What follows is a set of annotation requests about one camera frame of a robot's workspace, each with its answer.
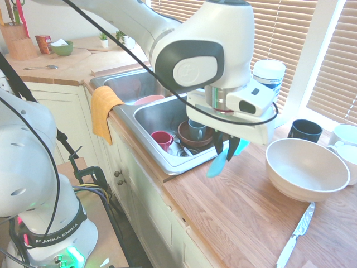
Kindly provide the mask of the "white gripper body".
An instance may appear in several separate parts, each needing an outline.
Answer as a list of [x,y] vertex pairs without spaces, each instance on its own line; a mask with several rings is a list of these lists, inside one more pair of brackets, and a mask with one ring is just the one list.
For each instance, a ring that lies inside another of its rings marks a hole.
[[273,138],[273,117],[276,115],[273,107],[269,107],[261,116],[241,112],[221,113],[207,104],[203,91],[189,92],[187,102],[196,107],[186,107],[187,116],[195,122],[256,144],[266,145]]

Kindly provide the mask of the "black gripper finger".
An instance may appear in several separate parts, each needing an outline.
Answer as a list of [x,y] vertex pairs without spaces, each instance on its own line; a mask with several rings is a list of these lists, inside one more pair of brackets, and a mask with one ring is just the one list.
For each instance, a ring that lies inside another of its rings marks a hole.
[[219,155],[223,151],[223,133],[221,131],[214,131],[213,142],[216,149],[216,153]]
[[234,156],[234,153],[236,152],[236,150],[239,146],[239,143],[240,143],[240,138],[234,137],[234,136],[229,137],[229,147],[228,147],[228,153],[227,153],[227,157],[226,157],[227,161],[230,161],[231,158]]

